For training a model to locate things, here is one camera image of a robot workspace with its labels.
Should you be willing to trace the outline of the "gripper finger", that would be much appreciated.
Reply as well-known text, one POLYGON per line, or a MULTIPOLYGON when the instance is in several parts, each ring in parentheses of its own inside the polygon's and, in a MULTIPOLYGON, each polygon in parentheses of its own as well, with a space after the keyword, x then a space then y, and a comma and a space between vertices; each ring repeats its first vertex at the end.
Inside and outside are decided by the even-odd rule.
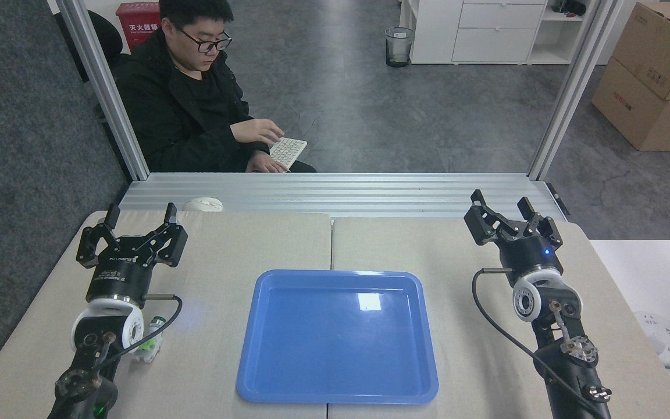
POLYGON ((96 249, 98 242, 101 239, 108 244, 107 249, 104 252, 110 251, 119 251, 119 241, 115 239, 112 234, 112 230, 117 225, 117 220, 119 220, 120 208, 116 204, 111 204, 106 217, 103 222, 99 222, 97 226, 86 226, 83 229, 82 235, 80 238, 80 243, 77 250, 77 262, 80 263, 84 268, 93 268, 98 265, 98 255, 96 255, 96 249))
POLYGON ((514 240, 515 222, 489 208, 480 189, 471 194, 471 201, 464 220, 476 244, 514 240))
POLYGON ((178 266, 184 245, 188 240, 188 233, 183 226, 179 225, 176 215, 175 204, 168 203, 163 224, 138 241, 137 262, 139 265, 152 267, 159 263, 170 267, 178 266))
POLYGON ((518 201, 518 208, 522 217, 526 220, 526 226, 523 229, 525 237, 539 236, 545 239, 551 248, 561 247, 563 242, 552 217, 540 215, 526 197, 518 201))

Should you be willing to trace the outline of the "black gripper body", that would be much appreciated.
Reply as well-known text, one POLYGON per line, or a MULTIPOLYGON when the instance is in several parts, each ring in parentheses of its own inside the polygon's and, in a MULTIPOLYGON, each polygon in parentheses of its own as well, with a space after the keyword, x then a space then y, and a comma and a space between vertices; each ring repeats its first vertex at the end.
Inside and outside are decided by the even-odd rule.
POLYGON ((154 251, 143 236, 123 236, 109 244, 97 259, 86 301, 112 298, 144 304, 151 283, 154 251))
POLYGON ((510 268, 506 274, 510 286, 515 286, 521 276, 538 269, 556 269, 563 273, 560 260, 555 254, 562 244, 560 239, 543 236, 528 236, 517 240, 500 239, 500 262, 503 268, 510 268))

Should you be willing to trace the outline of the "person's right hand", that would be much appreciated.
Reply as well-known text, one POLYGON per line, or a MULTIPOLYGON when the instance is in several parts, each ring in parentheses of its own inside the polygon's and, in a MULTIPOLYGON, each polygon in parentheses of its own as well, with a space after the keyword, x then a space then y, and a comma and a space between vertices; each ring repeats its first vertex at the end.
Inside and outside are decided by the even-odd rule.
POLYGON ((252 156, 247 162, 247 167, 245 167, 245 172, 286 173, 289 172, 289 169, 286 165, 281 164, 281 162, 272 159, 269 154, 263 151, 253 151, 252 156))

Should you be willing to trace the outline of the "person's left hand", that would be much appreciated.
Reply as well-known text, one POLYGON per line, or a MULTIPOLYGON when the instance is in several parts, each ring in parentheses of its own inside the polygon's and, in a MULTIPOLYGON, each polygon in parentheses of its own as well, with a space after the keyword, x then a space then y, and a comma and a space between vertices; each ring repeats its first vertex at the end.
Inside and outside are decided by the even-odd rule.
POLYGON ((284 130, 270 119, 250 119, 230 125, 232 135, 239 143, 253 143, 260 141, 266 145, 273 145, 285 136, 284 130))

